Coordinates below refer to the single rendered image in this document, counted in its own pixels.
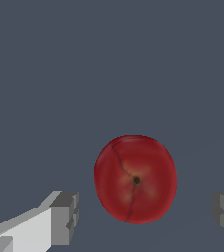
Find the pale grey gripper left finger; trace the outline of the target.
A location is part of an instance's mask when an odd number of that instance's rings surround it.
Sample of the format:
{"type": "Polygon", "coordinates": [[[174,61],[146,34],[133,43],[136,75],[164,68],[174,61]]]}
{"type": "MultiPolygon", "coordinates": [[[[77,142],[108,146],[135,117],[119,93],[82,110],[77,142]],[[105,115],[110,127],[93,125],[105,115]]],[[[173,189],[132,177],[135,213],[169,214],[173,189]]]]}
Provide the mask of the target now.
{"type": "Polygon", "coordinates": [[[53,191],[37,208],[0,223],[0,252],[47,252],[52,245],[69,245],[78,202],[78,192],[53,191]]]}

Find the red apple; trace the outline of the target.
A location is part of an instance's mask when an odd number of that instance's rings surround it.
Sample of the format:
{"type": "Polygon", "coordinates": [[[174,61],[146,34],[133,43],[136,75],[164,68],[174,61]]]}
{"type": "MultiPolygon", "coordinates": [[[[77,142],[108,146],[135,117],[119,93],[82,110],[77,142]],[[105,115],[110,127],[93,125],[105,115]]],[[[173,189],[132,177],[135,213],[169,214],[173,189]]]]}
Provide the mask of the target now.
{"type": "Polygon", "coordinates": [[[177,172],[168,150],[157,140],[125,135],[110,141],[94,167],[97,196],[119,221],[151,223],[171,207],[177,172]]]}

